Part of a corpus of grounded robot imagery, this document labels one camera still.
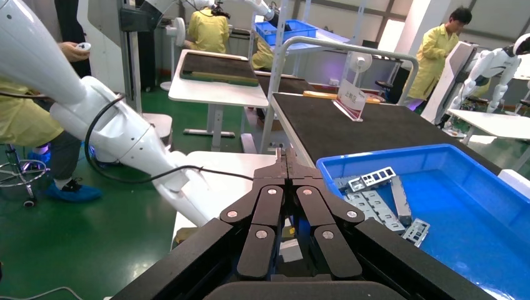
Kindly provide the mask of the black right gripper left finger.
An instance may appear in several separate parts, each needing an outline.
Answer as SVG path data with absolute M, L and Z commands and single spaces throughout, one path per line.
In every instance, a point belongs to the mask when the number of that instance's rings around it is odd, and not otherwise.
M 242 245 L 236 266 L 240 280 L 269 280 L 275 271 L 287 179 L 286 153 L 277 149 L 276 162 L 255 170 L 251 190 L 220 213 Z

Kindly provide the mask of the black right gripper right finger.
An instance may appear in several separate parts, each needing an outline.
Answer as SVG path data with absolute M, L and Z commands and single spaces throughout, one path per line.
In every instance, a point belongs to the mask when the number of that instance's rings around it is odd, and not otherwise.
M 349 238 L 365 214 L 333 194 L 321 173 L 301 164 L 293 149 L 287 150 L 287 181 L 295 236 L 311 272 L 333 280 L 360 279 L 363 268 Z

